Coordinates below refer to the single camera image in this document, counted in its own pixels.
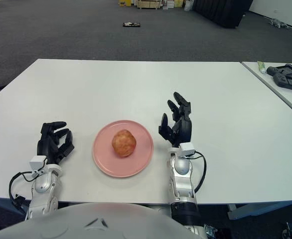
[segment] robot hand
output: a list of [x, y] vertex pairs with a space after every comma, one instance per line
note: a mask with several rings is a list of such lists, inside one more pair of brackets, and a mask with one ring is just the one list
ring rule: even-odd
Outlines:
[[191, 120], [189, 118], [191, 105], [177, 92], [174, 93], [174, 98], [179, 104], [179, 108], [171, 100], [168, 100], [167, 103], [172, 111], [175, 125], [172, 129], [168, 126], [167, 115], [164, 113], [158, 131], [164, 139], [169, 140], [173, 147], [178, 147], [180, 143], [191, 140]]
[[[59, 164], [73, 149], [72, 132], [68, 129], [62, 129], [54, 133], [55, 130], [66, 126], [66, 122], [58, 121], [44, 123], [41, 130], [41, 139], [37, 143], [37, 155], [45, 155], [46, 164]], [[66, 135], [65, 143], [58, 147], [61, 137]]]

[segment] wall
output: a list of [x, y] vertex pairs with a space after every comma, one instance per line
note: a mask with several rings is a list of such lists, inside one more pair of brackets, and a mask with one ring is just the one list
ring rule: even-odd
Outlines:
[[250, 11], [277, 18], [292, 26], [292, 0], [254, 0]]

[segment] robotic hand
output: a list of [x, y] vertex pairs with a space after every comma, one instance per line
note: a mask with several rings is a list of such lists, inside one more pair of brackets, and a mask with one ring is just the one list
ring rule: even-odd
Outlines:
[[158, 131], [173, 147], [179, 147], [180, 143], [190, 142], [191, 140], [191, 120], [189, 118], [191, 105], [177, 92], [174, 93], [174, 98], [180, 105], [179, 108], [171, 100], [168, 100], [167, 103], [172, 111], [172, 119], [175, 121], [175, 125], [172, 129], [168, 126], [167, 115], [164, 113]]
[[[172, 144], [168, 150], [170, 159], [168, 167], [170, 170], [169, 199], [171, 207], [171, 217], [191, 231], [196, 231], [200, 225], [200, 215], [197, 206], [195, 192], [203, 183], [206, 173], [206, 160], [204, 156], [197, 152], [190, 142], [191, 140], [191, 104], [187, 102], [179, 93], [175, 92], [174, 98], [179, 104], [179, 108], [170, 100], [168, 106], [172, 111], [172, 118], [175, 124], [172, 128], [168, 126], [167, 115], [163, 114], [161, 125], [158, 128], [159, 134]], [[191, 182], [192, 159], [203, 157], [204, 173], [194, 189]]]
[[[11, 186], [13, 181], [20, 175], [27, 182], [34, 181], [31, 188], [32, 200], [26, 218], [42, 216], [58, 208], [57, 195], [61, 186], [59, 177], [62, 175], [62, 169], [58, 164], [74, 149], [72, 132], [68, 128], [54, 132], [65, 126], [66, 122], [62, 121], [44, 123], [41, 130], [42, 136], [37, 144], [37, 156], [34, 156], [30, 161], [32, 171], [19, 172], [10, 181], [10, 199], [13, 205], [24, 214], [25, 212], [21, 206], [25, 198], [22, 196], [14, 198], [11, 194]], [[58, 147], [60, 138], [65, 135], [65, 142]], [[33, 178], [27, 180], [25, 174], [32, 174]]]

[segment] cardboard box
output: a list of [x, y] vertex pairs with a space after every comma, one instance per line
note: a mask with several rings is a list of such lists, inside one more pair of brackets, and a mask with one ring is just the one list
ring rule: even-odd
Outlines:
[[119, 0], [120, 6], [131, 6], [132, 0]]
[[183, 0], [175, 0], [174, 7], [182, 7]]

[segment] plate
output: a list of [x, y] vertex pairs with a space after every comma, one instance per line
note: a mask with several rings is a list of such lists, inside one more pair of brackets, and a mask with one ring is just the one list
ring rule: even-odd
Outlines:
[[[136, 148], [128, 157], [119, 157], [113, 147], [114, 135], [127, 129], [136, 139]], [[93, 159], [96, 165], [106, 174], [125, 178], [141, 172], [149, 164], [154, 145], [152, 137], [141, 124], [131, 120], [120, 120], [108, 124], [97, 134], [93, 144]]]

